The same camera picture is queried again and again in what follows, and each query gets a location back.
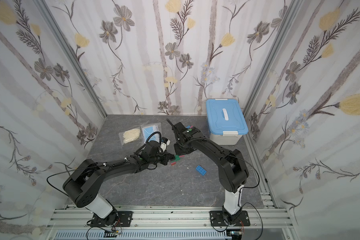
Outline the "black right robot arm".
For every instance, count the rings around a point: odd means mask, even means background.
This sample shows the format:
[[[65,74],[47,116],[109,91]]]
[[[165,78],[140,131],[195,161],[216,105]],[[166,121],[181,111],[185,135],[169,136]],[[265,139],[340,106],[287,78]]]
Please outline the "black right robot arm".
[[[250,176],[248,167],[255,167],[246,161],[242,153],[235,149],[226,149],[207,138],[198,128],[186,128],[181,122],[173,124],[169,119],[176,138],[174,144],[177,155],[188,155],[194,151],[200,151],[211,159],[218,167],[218,179],[225,189],[225,201],[222,207],[222,218],[227,226],[233,226],[242,218],[243,211],[241,200],[244,189],[255,189],[260,184],[260,175],[257,175],[257,184],[248,187],[247,178]]]

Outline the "blue lego brick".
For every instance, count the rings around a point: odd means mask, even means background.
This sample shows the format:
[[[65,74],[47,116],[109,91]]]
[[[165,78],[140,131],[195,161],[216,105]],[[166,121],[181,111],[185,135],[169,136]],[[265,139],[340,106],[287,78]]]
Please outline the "blue lego brick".
[[[198,165],[198,166],[196,167],[196,170],[197,170],[197,172],[199,172],[202,176],[204,176],[204,175],[207,173],[207,171],[206,171],[203,167],[201,167],[200,165]]]

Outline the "green lego brick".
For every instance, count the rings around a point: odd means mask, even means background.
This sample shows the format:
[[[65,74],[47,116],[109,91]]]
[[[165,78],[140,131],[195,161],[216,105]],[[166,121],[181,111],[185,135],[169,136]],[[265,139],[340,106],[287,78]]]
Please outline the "green lego brick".
[[[181,156],[175,155],[175,160],[174,161],[177,162],[179,160],[181,160]]]

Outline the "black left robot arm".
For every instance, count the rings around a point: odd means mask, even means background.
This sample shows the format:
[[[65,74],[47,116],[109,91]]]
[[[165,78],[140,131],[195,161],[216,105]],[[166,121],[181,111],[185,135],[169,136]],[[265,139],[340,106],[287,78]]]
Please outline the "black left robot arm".
[[[154,132],[132,155],[121,160],[103,163],[84,160],[77,169],[72,170],[60,192],[68,196],[78,208],[86,208],[95,216],[106,219],[115,214],[116,210],[99,194],[102,184],[122,175],[155,170],[158,164],[166,166],[175,159],[167,151],[170,142],[160,132]]]

